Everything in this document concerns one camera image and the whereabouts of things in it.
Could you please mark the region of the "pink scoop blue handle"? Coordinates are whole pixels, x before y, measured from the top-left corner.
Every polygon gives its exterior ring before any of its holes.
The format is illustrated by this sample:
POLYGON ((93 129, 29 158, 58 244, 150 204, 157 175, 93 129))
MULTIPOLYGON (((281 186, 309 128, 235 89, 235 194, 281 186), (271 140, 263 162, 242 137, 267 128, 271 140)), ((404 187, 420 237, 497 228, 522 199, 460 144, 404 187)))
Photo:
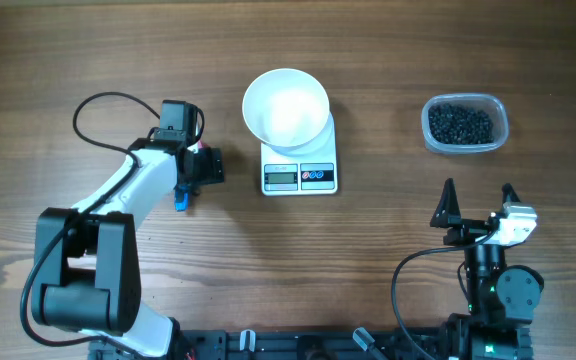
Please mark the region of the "pink scoop blue handle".
POLYGON ((190 146, 189 148, 181 151, 178 153, 177 155, 177 185, 175 187, 175 197, 174 197, 174 205, 175 205, 175 210, 180 212, 180 211, 186 211, 190 205, 190 198, 192 195, 194 194, 189 194, 189 193, 184 193, 181 191, 181 170, 182 170, 182 161, 184 159, 184 154, 187 150, 189 151, 197 151, 200 148, 207 148, 209 146, 206 146, 201 140, 199 143, 190 146))

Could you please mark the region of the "white bowl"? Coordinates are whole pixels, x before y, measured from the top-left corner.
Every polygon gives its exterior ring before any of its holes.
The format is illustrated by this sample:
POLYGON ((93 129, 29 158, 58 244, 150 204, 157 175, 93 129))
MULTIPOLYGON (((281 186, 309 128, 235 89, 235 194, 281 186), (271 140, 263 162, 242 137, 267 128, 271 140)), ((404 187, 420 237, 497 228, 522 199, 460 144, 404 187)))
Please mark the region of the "white bowl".
POLYGON ((275 147, 299 147, 324 129, 330 101, 323 85, 312 75, 279 68, 258 76, 242 99, 242 116, 250 132, 275 147))

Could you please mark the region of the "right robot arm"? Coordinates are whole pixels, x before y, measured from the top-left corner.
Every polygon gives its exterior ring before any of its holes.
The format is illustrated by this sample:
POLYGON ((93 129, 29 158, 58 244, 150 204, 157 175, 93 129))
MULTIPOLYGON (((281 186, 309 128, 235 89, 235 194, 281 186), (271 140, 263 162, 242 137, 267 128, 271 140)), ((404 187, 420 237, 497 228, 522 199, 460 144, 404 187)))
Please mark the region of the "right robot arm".
POLYGON ((544 279, 524 265, 509 266, 505 251, 524 243, 537 225, 534 208, 520 201, 511 184, 502 206, 486 220, 461 216, 454 181, 445 181, 430 225, 445 228, 443 242, 464 252, 469 313, 452 314, 439 330, 441 359, 527 360, 534 357, 528 326, 544 279))

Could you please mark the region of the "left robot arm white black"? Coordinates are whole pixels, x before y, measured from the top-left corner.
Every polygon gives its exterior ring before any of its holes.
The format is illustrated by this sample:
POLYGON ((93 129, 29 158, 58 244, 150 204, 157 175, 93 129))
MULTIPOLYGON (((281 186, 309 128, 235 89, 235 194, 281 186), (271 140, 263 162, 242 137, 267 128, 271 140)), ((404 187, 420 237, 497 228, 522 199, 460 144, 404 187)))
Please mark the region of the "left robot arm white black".
POLYGON ((122 166, 90 197, 70 208, 49 207, 36 225, 34 264, 20 299, 24 331, 49 347, 32 322, 77 333, 138 359, 174 355, 178 323, 142 300, 136 232, 159 201, 175 207, 202 185, 224 180, 217 148, 140 138, 122 166))

